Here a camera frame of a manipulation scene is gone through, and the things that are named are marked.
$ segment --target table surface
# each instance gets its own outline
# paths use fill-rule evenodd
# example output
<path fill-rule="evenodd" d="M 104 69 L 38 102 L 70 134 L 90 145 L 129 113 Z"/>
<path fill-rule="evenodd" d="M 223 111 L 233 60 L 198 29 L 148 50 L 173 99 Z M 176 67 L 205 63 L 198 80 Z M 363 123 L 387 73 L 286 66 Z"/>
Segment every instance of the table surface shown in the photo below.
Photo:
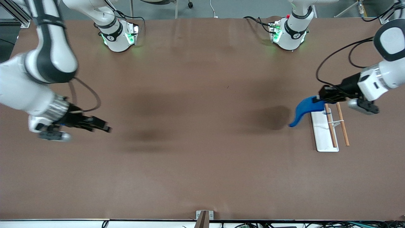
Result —
<path fill-rule="evenodd" d="M 187 219 L 201 209 L 216 219 L 403 219 L 404 88 L 380 98 L 375 116 L 342 104 L 351 146 L 337 129 L 338 153 L 316 151 L 309 116 L 287 127 L 321 88 L 319 63 L 378 23 L 314 19 L 289 52 L 245 19 L 147 21 L 138 46 L 122 53 L 103 45 L 92 21 L 66 24 L 77 76 L 102 99 L 89 114 L 113 131 L 66 128 L 72 142 L 47 142 L 28 131 L 26 113 L 1 106 L 1 219 Z M 36 47 L 34 27 L 21 30 L 13 55 Z M 347 54 L 321 78 L 338 84 L 357 73 Z M 381 58 L 366 43 L 354 60 Z M 52 88 L 70 94 L 66 84 Z M 76 90 L 80 107 L 94 105 Z"/>

